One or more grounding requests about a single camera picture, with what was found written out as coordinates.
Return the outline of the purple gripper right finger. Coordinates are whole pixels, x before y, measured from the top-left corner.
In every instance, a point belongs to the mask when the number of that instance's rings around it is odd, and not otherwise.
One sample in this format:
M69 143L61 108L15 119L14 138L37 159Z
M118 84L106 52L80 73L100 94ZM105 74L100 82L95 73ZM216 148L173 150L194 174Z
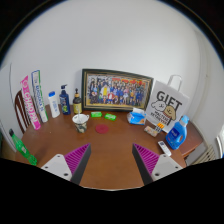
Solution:
M145 185L182 169L170 156L158 155L136 143L132 146L132 153Z

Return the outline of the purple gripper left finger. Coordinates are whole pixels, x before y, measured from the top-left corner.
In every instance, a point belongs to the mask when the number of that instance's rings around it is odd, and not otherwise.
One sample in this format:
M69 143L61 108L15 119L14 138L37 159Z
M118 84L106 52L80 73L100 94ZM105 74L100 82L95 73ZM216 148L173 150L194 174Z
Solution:
M85 144L66 155L56 154L42 169L79 185L90 155L91 145Z

